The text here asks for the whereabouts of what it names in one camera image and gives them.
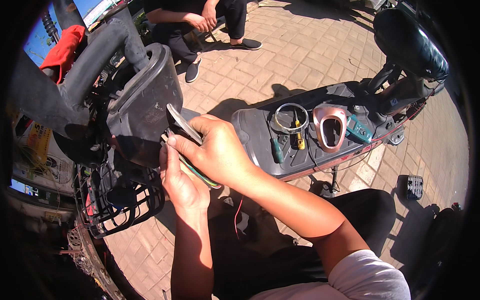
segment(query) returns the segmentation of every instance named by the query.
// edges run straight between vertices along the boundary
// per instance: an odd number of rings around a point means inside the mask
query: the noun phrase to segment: scooter seat
[[[397,8],[382,10],[373,21],[373,29],[378,47],[402,69],[425,79],[447,77],[444,55],[426,30],[405,12]]]

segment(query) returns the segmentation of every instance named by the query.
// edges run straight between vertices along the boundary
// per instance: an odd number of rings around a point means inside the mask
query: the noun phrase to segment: red cloth
[[[65,73],[70,70],[75,58],[75,50],[85,36],[85,27],[80,25],[72,25],[61,32],[61,39],[50,50],[47,57],[43,61],[40,69],[52,68],[60,66],[60,74],[57,84],[59,84]]]

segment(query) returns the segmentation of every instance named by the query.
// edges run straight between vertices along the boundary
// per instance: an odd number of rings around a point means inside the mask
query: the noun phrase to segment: green screwdriver
[[[265,116],[265,121],[267,122],[268,132],[270,132],[270,144],[272,145],[272,152],[274,161],[277,164],[283,164],[283,152],[280,150],[280,145],[278,144],[277,139],[273,138],[272,128],[270,127],[270,123],[267,120],[267,116]]]

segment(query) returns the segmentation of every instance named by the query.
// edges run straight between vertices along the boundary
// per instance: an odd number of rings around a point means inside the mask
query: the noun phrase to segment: black cloth shoe
[[[200,68],[200,63],[202,59],[198,61],[198,63],[191,63],[190,66],[187,68],[187,72],[185,73],[185,81],[187,83],[194,82],[195,79],[198,77],[198,69]]]
[[[253,39],[244,38],[241,44],[231,45],[232,48],[241,48],[247,50],[258,50],[262,47],[262,43]]]

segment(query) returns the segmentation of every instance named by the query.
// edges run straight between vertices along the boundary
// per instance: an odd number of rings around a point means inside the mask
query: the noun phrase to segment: hand
[[[160,177],[162,185],[175,207],[175,211],[206,211],[210,204],[207,185],[179,160],[179,153],[165,144],[160,150]]]
[[[192,25],[193,27],[197,28],[200,32],[207,32],[208,31],[208,24],[204,17],[197,15],[195,13],[189,13],[186,16],[186,20],[188,24]]]
[[[216,26],[216,11],[215,5],[211,5],[208,2],[205,3],[204,10],[202,11],[202,17],[205,18],[208,24],[208,29],[212,30]]]
[[[170,137],[168,144],[206,176],[237,191],[254,180],[253,175],[260,169],[248,158],[231,123],[201,115],[190,120],[190,124],[204,135],[201,146],[180,135]]]

